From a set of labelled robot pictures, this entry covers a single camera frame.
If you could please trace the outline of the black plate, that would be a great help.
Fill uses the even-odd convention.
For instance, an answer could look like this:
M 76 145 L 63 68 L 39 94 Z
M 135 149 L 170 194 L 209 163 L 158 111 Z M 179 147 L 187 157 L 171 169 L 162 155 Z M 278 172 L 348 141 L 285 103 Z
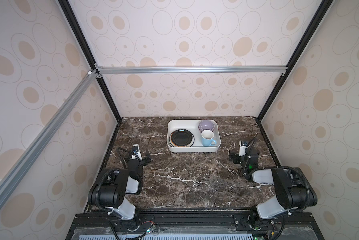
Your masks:
M 195 137 L 189 130 L 179 129 L 171 133 L 169 142 L 175 148 L 191 147 L 195 142 Z

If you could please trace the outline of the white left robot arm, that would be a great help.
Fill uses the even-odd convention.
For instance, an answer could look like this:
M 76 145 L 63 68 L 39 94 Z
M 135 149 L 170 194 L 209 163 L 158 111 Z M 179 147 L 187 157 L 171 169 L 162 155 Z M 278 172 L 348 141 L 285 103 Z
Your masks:
M 124 158 L 125 169 L 101 170 L 88 193 L 88 203 L 120 220 L 132 220 L 136 213 L 136 207 L 125 196 L 141 193 L 143 167 L 150 162 L 149 152 L 145 157 L 141 157 L 140 152 L 131 152 Z

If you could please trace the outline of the lilac bowl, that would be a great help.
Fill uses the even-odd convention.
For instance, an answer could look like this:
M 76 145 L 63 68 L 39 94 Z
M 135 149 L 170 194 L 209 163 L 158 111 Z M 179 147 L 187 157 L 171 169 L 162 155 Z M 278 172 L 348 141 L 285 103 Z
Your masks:
M 198 129 L 201 133 L 205 130 L 213 131 L 215 124 L 212 120 L 201 120 L 198 124 Z

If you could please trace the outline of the blue mug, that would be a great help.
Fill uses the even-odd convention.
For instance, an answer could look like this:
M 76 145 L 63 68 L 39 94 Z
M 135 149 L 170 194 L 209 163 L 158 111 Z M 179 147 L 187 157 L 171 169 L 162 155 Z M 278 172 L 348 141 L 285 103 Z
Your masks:
M 211 130 L 204 130 L 201 133 L 201 142 L 204 147 L 215 146 L 217 141 L 214 139 L 214 133 Z

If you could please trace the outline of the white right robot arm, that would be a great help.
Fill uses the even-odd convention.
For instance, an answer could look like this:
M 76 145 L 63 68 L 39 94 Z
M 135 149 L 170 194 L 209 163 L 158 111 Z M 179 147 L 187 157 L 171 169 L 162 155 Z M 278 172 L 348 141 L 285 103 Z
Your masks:
M 249 182 L 272 185 L 275 195 L 252 207 L 250 220 L 270 220 L 304 211 L 318 203 L 318 197 L 300 168 L 288 166 L 254 168 L 256 156 L 230 153 L 229 160 L 240 164 L 239 175 Z

